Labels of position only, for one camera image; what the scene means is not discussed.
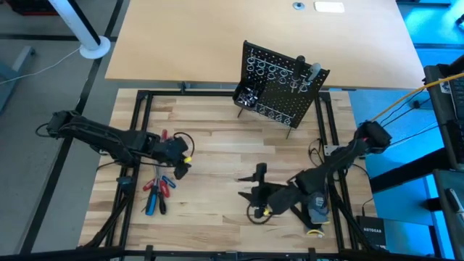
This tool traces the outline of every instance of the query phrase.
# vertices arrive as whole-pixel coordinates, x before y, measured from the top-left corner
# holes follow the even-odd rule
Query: white sticker
[[[345,6],[341,2],[314,2],[314,8],[318,12],[334,12],[342,13],[345,12]]]
[[[444,94],[451,94],[450,82],[446,81],[446,82],[440,83],[440,89],[442,90],[442,93]]]

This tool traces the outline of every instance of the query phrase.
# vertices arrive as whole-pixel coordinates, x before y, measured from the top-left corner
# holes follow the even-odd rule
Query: pegboard
[[[317,76],[307,83],[305,79],[311,75],[311,66],[245,41],[241,83],[233,97],[235,104],[289,127],[298,128],[330,73],[330,70],[321,68]],[[243,95],[244,83],[260,90],[257,103],[251,107],[238,102]]]

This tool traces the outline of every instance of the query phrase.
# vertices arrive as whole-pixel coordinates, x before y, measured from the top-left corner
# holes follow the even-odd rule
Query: blue screwdriver handle
[[[150,195],[148,195],[148,199],[146,201],[145,215],[154,214],[154,209],[157,206],[157,192],[158,186],[153,186],[150,191]]]

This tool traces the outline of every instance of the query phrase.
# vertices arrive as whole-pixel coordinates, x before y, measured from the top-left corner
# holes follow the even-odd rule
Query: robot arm
[[[172,137],[160,142],[160,136],[139,130],[118,130],[80,116],[77,112],[55,112],[46,127],[52,138],[72,137],[81,140],[100,153],[109,153],[112,159],[125,167],[134,167],[142,157],[175,167],[174,175],[181,179],[188,171],[190,157],[186,142]]]
[[[392,137],[377,123],[365,122],[355,132],[352,141],[346,147],[340,147],[320,166],[303,170],[268,198],[269,207],[274,215],[280,215],[295,205],[302,197],[325,188],[334,180],[337,170],[347,169],[354,160],[364,154],[380,154],[390,145]]]

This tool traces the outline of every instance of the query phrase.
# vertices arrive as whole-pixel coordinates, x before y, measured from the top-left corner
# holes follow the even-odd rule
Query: wooden table
[[[119,90],[112,127],[129,128],[136,94],[136,89]],[[346,92],[334,92],[332,102],[340,142],[347,144],[356,128],[349,97]],[[252,112],[243,112],[237,118],[239,110],[231,97],[153,98],[148,131],[161,133],[166,128],[168,133],[191,134],[195,155],[187,175],[176,181],[176,189],[171,189],[166,215],[149,217],[141,212],[148,196],[142,186],[154,176],[152,166],[141,166],[127,249],[144,250],[152,244],[156,250],[167,251],[307,252],[308,247],[315,247],[316,252],[337,252],[333,225],[323,226],[326,236],[322,239],[306,236],[303,224],[290,211],[271,218],[266,225],[253,225],[245,215],[248,202],[237,194],[253,186],[236,179],[250,176],[257,163],[268,164],[266,180],[270,182],[284,182],[300,170],[314,167],[307,156],[309,143],[319,137],[314,106],[289,139],[285,139],[286,126]],[[111,161],[102,157],[100,164]],[[364,166],[363,161],[357,164]],[[103,167],[97,173],[80,244],[88,242],[109,217],[119,173],[117,165]],[[368,177],[354,167],[349,170],[347,183],[353,212],[360,215],[363,202],[372,197]],[[372,202],[366,204],[366,213],[376,216]],[[345,245],[349,246],[344,218],[341,224]]]
[[[414,89],[423,68],[395,0],[132,0],[106,74],[111,80],[240,81],[244,40],[331,70],[325,88]]]

